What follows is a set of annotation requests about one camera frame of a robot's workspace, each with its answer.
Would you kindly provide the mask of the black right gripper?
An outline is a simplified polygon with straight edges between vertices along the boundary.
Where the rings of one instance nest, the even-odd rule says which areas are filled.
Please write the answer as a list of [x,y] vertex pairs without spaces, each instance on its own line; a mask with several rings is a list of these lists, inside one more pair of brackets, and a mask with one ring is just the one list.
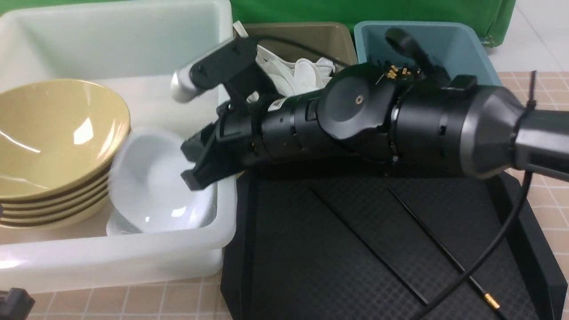
[[216,109],[217,120],[185,140],[180,150],[194,168],[181,173],[192,191],[208,186],[267,162],[257,114],[247,107],[234,107],[229,101]]

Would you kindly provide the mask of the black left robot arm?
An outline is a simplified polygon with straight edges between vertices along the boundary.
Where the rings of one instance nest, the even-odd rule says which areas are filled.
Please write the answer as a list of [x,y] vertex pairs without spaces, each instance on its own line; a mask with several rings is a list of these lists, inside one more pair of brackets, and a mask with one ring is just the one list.
[[26,320],[36,300],[21,288],[11,288],[0,292],[0,319]]

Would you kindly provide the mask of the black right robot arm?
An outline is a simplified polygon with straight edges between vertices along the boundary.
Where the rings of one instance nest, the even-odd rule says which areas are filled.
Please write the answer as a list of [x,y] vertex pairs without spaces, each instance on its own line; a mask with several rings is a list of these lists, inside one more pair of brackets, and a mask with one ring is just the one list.
[[393,80],[371,64],[349,66],[321,90],[284,97],[256,64],[175,75],[174,97],[223,85],[219,118],[185,141],[191,190],[263,164],[356,155],[402,160],[486,179],[513,168],[568,180],[568,112],[522,105],[506,87],[456,76],[449,85]]

